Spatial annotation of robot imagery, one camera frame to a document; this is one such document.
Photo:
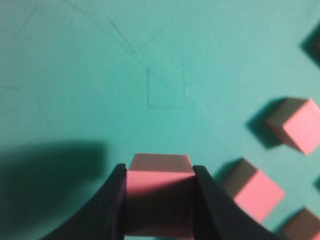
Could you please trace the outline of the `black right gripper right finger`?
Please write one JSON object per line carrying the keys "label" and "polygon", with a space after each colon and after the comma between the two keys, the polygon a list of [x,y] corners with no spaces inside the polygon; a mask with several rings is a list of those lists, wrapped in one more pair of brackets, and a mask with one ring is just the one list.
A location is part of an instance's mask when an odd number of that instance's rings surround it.
{"label": "black right gripper right finger", "polygon": [[278,240],[248,216],[217,184],[206,167],[195,165],[193,237],[195,240]]}

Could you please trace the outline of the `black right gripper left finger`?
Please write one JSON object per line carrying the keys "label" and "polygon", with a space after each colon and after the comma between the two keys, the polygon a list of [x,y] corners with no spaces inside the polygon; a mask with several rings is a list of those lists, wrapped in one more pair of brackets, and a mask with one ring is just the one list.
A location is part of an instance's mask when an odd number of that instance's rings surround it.
{"label": "black right gripper left finger", "polygon": [[127,169],[117,164],[101,188],[44,240],[123,240]]}

